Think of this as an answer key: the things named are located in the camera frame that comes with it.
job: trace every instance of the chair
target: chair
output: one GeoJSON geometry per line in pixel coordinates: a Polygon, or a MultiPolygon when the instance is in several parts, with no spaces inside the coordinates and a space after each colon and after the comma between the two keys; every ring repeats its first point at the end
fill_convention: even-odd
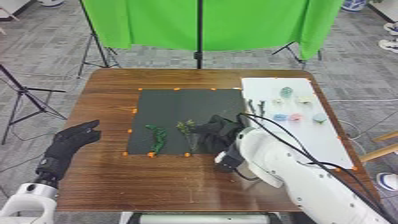
{"type": "MultiPolygon", "coordinates": [[[[382,142],[391,138],[398,137],[398,131],[387,133],[386,135],[382,135],[380,137],[377,137],[373,139],[373,142],[382,142]]],[[[378,158],[380,156],[387,155],[389,153],[396,153],[398,152],[398,143],[389,145],[387,147],[384,147],[382,149],[375,150],[373,152],[370,152],[366,155],[361,156],[361,162],[368,162],[370,160],[373,160],[375,158],[378,158]]]]}
{"type": "MultiPolygon", "coordinates": [[[[9,13],[7,9],[5,9],[2,6],[0,6],[0,10],[4,10],[4,12],[5,12],[7,15],[9,15],[9,17],[11,17],[16,21],[20,21],[20,19],[16,18],[16,16],[12,15],[12,13],[9,13]]],[[[2,27],[0,27],[0,33],[2,33],[4,35],[7,35],[7,33],[5,33],[4,29],[2,29],[2,27]]]]}

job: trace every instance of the light stand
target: light stand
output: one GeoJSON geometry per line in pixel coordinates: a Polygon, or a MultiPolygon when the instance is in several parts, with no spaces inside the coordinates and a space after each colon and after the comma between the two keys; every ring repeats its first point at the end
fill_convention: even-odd
{"type": "Polygon", "coordinates": [[[197,52],[194,53],[197,69],[203,69],[203,1],[197,0],[197,52]]]}
{"type": "Polygon", "coordinates": [[[85,65],[94,65],[101,68],[112,68],[114,66],[117,66],[121,68],[121,65],[119,65],[119,63],[116,61],[116,57],[114,57],[114,55],[117,55],[117,53],[116,53],[114,49],[107,48],[107,47],[105,47],[105,50],[107,50],[107,53],[108,53],[108,57],[105,57],[105,52],[103,52],[103,47],[101,47],[101,43],[100,43],[100,39],[98,39],[98,34],[96,34],[92,22],[91,22],[91,17],[89,17],[89,13],[87,13],[87,10],[85,10],[85,7],[84,7],[84,1],[82,0],[78,0],[78,1],[80,1],[82,10],[84,10],[84,16],[85,16],[89,27],[91,27],[91,37],[89,37],[89,41],[87,41],[87,46],[85,46],[85,51],[84,51],[84,59],[82,59],[82,64],[80,64],[80,69],[78,69],[78,78],[80,78],[85,65]],[[87,62],[87,60],[85,60],[89,50],[91,50],[92,40],[96,42],[96,48],[98,48],[98,52],[100,52],[100,56],[101,56],[103,65],[98,65],[98,64],[87,62]]]}
{"type": "Polygon", "coordinates": [[[30,117],[34,117],[37,114],[41,113],[48,113],[52,114],[55,117],[59,117],[62,120],[66,120],[66,117],[62,116],[62,114],[57,112],[57,110],[48,106],[48,100],[52,97],[52,93],[64,93],[66,91],[62,90],[52,90],[52,89],[39,89],[39,88],[28,88],[27,86],[21,85],[21,83],[18,82],[16,78],[12,77],[4,65],[0,64],[0,71],[5,74],[7,79],[11,80],[12,84],[14,84],[14,91],[16,91],[16,102],[14,102],[14,107],[12,107],[12,112],[11,112],[11,117],[9,117],[9,123],[7,123],[7,127],[5,127],[5,132],[4,132],[4,139],[2,139],[2,145],[5,144],[5,139],[7,139],[7,135],[9,135],[9,129],[11,126],[16,125],[21,121],[25,121],[30,117]],[[30,93],[30,91],[41,91],[41,92],[48,92],[48,96],[46,96],[46,101],[43,101],[34,94],[30,93]],[[27,116],[23,116],[20,119],[16,119],[16,113],[18,113],[18,105],[20,105],[20,101],[21,101],[21,97],[27,96],[37,111],[28,114],[27,116]]]}
{"type": "MultiPolygon", "coordinates": [[[[295,43],[295,42],[290,42],[290,43],[277,49],[277,51],[272,53],[272,55],[275,55],[284,49],[288,49],[288,51],[290,51],[290,53],[291,53],[291,56],[293,56],[293,58],[295,58],[295,61],[302,64],[302,70],[306,70],[307,61],[302,60],[302,59],[297,57],[297,55],[295,55],[295,52],[293,52],[293,50],[291,50],[291,48],[290,48],[290,46],[291,46],[293,43],[295,43]]],[[[318,50],[318,61],[322,61],[322,51],[320,51],[320,50],[318,50]]]]}

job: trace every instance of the gray carpet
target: gray carpet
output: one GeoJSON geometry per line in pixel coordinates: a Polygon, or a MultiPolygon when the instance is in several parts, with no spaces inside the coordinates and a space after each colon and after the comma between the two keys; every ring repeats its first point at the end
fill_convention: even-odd
{"type": "MultiPolygon", "coordinates": [[[[52,105],[68,116],[85,79],[94,71],[92,67],[87,68],[85,79],[75,79],[89,37],[78,1],[66,1],[64,6],[57,9],[46,9],[34,4],[20,18],[20,22],[0,23],[9,34],[0,36],[0,61],[28,86],[68,90],[66,94],[55,94],[52,98],[52,105]]],[[[307,71],[316,77],[329,100],[398,98],[398,55],[377,46],[378,40],[391,38],[382,29],[384,23],[370,9],[361,13],[339,13],[323,46],[323,61],[313,59],[307,63],[307,71]]],[[[286,51],[270,56],[274,50],[210,52],[204,54],[204,67],[300,69],[286,51]]],[[[195,66],[190,51],[133,46],[130,50],[117,50],[117,52],[117,59],[126,68],[194,68],[195,66]]],[[[89,58],[92,61],[100,59],[94,51],[89,58]]],[[[5,127],[12,102],[14,92],[0,82],[0,128],[5,127]]],[[[396,111],[398,102],[334,102],[332,107],[339,119],[354,123],[361,130],[366,130],[396,111]]],[[[23,115],[30,111],[32,105],[27,104],[20,107],[20,114],[23,115]]],[[[57,132],[62,125],[62,120],[41,115],[18,124],[14,132],[27,139],[57,132]]],[[[355,135],[355,129],[348,125],[343,126],[347,133],[355,135]]],[[[398,114],[357,140],[368,152],[384,146],[371,142],[371,138],[396,129],[398,114]]],[[[43,153],[50,139],[52,135],[46,135],[30,141],[21,141],[11,135],[7,145],[0,146],[0,170],[43,153]]],[[[0,173],[0,183],[7,194],[12,194],[20,184],[32,180],[36,165],[37,159],[0,173]]],[[[366,168],[373,178],[378,172],[398,172],[398,156],[389,154],[366,164],[366,168]]],[[[396,215],[398,193],[380,189],[380,195],[391,214],[396,215]]],[[[0,205],[4,203],[5,197],[0,194],[0,205]]],[[[57,223],[117,223],[117,214],[59,213],[57,223]]]]}

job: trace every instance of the wooden table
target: wooden table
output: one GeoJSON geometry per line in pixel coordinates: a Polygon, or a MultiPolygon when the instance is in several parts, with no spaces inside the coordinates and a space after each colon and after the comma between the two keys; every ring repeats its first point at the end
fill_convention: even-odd
{"type": "Polygon", "coordinates": [[[213,156],[126,156],[139,88],[233,88],[242,77],[307,78],[325,107],[357,177],[377,195],[313,75],[277,70],[100,69],[87,82],[68,127],[101,120],[101,141],[78,152],[60,182],[60,211],[299,211],[284,189],[213,170],[213,156]]]}

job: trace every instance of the pink object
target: pink object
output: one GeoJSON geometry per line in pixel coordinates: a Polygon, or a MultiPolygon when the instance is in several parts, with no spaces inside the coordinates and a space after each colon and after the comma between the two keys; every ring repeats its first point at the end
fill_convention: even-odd
{"type": "Polygon", "coordinates": [[[300,114],[291,114],[290,115],[290,121],[300,121],[302,120],[302,115],[300,114]]]}

